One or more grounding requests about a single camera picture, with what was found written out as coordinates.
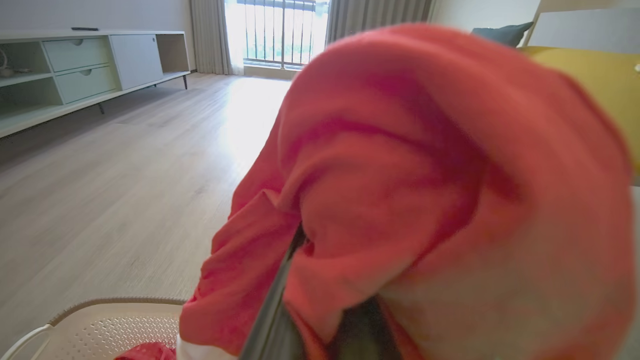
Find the dark teal pillow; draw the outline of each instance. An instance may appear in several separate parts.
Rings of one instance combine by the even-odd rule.
[[[518,47],[524,37],[524,33],[531,29],[533,22],[522,25],[509,25],[499,29],[476,28],[471,31],[479,37],[487,38],[511,47]]]

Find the drawer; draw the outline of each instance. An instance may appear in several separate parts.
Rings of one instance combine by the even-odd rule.
[[[109,43],[106,38],[84,38],[42,42],[53,71],[109,62]]]
[[[67,104],[116,88],[109,66],[56,76],[56,81]]]

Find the perforated plastic basket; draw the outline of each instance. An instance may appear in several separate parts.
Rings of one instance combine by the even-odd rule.
[[[41,343],[32,360],[113,359],[146,342],[175,347],[184,300],[113,298],[90,300],[56,316],[14,344],[10,360],[29,344]]]

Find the metal railing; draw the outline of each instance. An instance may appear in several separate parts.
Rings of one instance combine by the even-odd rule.
[[[245,63],[301,67],[314,53],[317,27],[326,29],[327,2],[315,0],[237,0],[244,7]]]

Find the gray curtain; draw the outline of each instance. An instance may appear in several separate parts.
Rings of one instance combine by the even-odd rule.
[[[198,72],[231,75],[225,0],[191,0],[191,18]]]
[[[382,26],[426,22],[431,2],[432,0],[331,0],[326,43]]]

